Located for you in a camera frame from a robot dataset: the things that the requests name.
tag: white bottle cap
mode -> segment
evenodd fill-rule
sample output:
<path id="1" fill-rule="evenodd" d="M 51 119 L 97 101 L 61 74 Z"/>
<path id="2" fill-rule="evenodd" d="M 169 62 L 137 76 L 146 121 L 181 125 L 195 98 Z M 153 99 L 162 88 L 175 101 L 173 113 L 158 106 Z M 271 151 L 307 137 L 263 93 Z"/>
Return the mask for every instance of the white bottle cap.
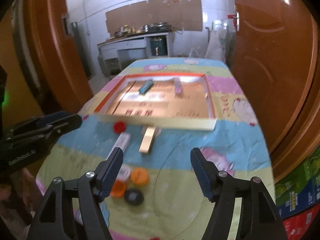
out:
<path id="1" fill-rule="evenodd" d="M 120 181 L 127 181 L 130 177 L 131 169 L 127 164 L 122 164 L 117 179 Z"/>

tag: green light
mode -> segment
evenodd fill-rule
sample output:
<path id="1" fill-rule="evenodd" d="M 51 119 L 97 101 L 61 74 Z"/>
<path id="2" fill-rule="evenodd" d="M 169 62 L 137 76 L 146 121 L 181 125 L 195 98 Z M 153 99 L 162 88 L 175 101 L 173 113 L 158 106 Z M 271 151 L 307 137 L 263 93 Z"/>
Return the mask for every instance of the green light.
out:
<path id="1" fill-rule="evenodd" d="M 2 107 L 6 106 L 8 104 L 8 93 L 4 92 L 4 99 L 2 103 Z"/>

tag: red bottle cap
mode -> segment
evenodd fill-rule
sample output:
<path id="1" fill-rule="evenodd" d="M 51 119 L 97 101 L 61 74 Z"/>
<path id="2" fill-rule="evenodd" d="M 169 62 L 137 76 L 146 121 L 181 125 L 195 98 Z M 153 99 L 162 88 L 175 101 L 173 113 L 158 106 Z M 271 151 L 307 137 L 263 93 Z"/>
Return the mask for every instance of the red bottle cap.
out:
<path id="1" fill-rule="evenodd" d="M 122 121 L 119 121 L 119 122 L 116 122 L 114 125 L 113 125 L 113 131 L 115 133 L 122 133 L 125 131 L 125 123 L 122 122 Z"/>

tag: orange door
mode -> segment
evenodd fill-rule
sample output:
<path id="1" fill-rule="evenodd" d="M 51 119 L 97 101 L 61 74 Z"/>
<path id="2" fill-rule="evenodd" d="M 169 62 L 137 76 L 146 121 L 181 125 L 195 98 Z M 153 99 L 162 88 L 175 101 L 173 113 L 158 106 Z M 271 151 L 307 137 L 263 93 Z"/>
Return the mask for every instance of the orange door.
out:
<path id="1" fill-rule="evenodd" d="M 301 0 L 235 0 L 232 73 L 271 153 L 296 120 L 313 79 L 317 29 Z"/>
<path id="2" fill-rule="evenodd" d="M 25 33 L 37 74 L 64 110 L 77 113 L 93 94 L 67 15 L 66 0 L 24 0 Z"/>

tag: orange bottle cap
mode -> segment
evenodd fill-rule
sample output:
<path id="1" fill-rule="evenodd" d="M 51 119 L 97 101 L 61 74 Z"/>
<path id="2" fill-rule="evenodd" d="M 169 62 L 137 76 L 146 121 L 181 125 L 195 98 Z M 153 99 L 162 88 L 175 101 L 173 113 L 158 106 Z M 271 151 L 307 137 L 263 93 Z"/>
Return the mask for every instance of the orange bottle cap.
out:
<path id="1" fill-rule="evenodd" d="M 110 196 L 123 197 L 126 189 L 127 189 L 126 183 L 116 179 L 116 181 L 114 182 L 114 184 L 112 186 Z"/>
<path id="2" fill-rule="evenodd" d="M 145 168 L 134 168 L 130 178 L 135 185 L 143 186 L 149 182 L 149 172 Z"/>

